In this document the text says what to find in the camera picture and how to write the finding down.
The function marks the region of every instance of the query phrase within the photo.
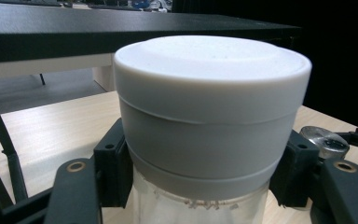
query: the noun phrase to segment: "white container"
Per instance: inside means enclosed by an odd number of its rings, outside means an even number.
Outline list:
[[[248,39],[179,35],[115,54],[124,133],[159,189],[229,200],[269,182],[302,105],[310,61]]]

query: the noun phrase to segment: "floor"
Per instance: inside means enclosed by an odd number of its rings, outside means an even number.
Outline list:
[[[79,69],[21,77],[0,78],[0,113],[50,105],[62,101],[104,93],[92,79],[92,69]]]

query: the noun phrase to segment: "dark background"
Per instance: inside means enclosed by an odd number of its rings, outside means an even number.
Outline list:
[[[358,127],[358,1],[173,0],[172,12],[301,27],[293,50],[312,61],[304,105]]]

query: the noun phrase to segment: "clear plastic base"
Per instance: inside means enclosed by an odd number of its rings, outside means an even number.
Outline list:
[[[183,198],[147,182],[134,168],[134,224],[260,224],[269,183],[223,201]]]

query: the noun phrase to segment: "transparent container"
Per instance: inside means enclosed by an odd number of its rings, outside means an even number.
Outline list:
[[[222,201],[180,197],[159,189],[134,168],[134,224],[260,224],[269,182],[244,196]]]

